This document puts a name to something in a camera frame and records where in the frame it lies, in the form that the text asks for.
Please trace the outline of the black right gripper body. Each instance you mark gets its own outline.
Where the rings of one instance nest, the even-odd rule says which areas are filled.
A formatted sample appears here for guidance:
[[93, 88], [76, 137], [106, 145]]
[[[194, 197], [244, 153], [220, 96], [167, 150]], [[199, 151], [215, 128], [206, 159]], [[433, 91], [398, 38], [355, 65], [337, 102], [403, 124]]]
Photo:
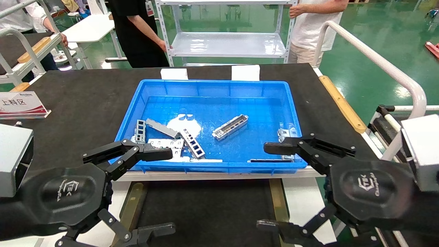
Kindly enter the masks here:
[[334, 206], [357, 221], [398, 219], [412, 205], [415, 182], [408, 164], [342, 159], [329, 172]]

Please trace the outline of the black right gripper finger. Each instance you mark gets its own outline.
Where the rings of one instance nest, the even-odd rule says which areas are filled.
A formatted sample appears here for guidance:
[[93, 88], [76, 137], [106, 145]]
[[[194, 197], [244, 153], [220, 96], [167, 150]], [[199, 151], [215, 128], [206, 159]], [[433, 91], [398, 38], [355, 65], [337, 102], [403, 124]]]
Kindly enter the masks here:
[[280, 143], [266, 142], [264, 151], [275, 155], [299, 155], [306, 163], [320, 175], [329, 175], [332, 164], [318, 154], [318, 151], [330, 154], [335, 157], [344, 158], [347, 156], [355, 157], [355, 148], [340, 146], [316, 136], [293, 138], [285, 137]]
[[301, 245], [303, 247], [377, 247], [378, 238], [372, 234], [360, 235], [350, 242], [332, 242], [323, 244], [314, 233], [337, 212], [337, 208], [329, 204], [317, 215], [312, 217], [304, 226], [290, 222], [258, 220], [257, 228], [262, 231], [276, 232], [281, 240], [287, 244]]

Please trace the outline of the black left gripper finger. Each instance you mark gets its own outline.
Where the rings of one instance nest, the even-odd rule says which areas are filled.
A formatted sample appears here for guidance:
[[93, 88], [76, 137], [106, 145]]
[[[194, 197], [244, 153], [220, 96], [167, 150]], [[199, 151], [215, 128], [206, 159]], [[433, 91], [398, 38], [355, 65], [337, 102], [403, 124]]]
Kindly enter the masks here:
[[83, 164], [101, 166], [110, 181], [117, 181], [139, 161], [167, 161], [173, 158], [171, 148], [154, 148], [128, 139], [105, 144], [82, 155]]
[[[146, 226], [128, 231], [107, 209], [100, 210], [97, 215], [119, 239], [114, 247], [140, 247], [147, 244], [152, 237], [171, 235], [176, 231], [174, 223]], [[66, 235], [55, 243], [55, 247], [92, 247], [90, 244], [77, 242], [78, 235], [79, 231], [67, 231]]]

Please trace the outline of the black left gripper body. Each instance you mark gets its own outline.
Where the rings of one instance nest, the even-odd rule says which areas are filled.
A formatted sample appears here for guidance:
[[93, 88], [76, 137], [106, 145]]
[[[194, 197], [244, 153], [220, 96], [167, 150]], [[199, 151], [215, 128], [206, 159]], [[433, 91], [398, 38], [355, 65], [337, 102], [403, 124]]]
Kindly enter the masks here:
[[1, 240], [84, 233], [100, 221], [111, 196], [111, 180], [94, 164], [27, 172], [15, 196], [1, 198]]

